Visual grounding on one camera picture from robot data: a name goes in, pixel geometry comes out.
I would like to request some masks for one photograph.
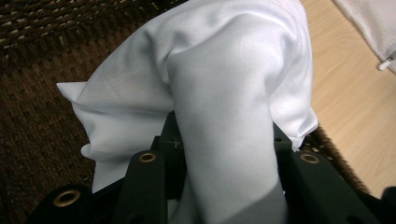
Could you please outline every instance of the light wood floor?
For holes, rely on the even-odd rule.
[[[331,0],[302,0],[312,38],[313,107],[372,194],[396,186],[396,75]]]

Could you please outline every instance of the white fabric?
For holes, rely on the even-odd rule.
[[[175,110],[188,176],[171,223],[284,223],[273,120],[296,149],[317,127],[295,0],[191,0],[141,27],[88,82],[60,83],[96,161],[93,191],[125,175]]]
[[[334,0],[384,62],[396,52],[395,0]],[[396,62],[389,67],[396,73]]]

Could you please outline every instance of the white towel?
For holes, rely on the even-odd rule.
[[[273,121],[296,149],[317,127],[296,0],[191,0],[149,21],[88,82],[60,83],[96,161],[93,191],[124,177],[175,110],[188,176],[171,223],[284,223]]]
[[[393,59],[389,69],[396,74],[396,1],[334,0],[361,30],[382,62]]]

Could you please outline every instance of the woven rattan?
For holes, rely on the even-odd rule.
[[[92,184],[88,143],[57,82],[85,81],[134,30],[180,0],[0,2],[0,223],[23,223],[50,191]],[[319,150],[355,189],[353,174],[320,128]]]

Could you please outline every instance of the fabric fold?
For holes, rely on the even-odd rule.
[[[125,174],[176,111],[188,166],[171,223],[284,223],[273,122],[297,149],[317,127],[304,9],[293,0],[191,0],[131,35],[86,83],[58,85],[97,161]]]

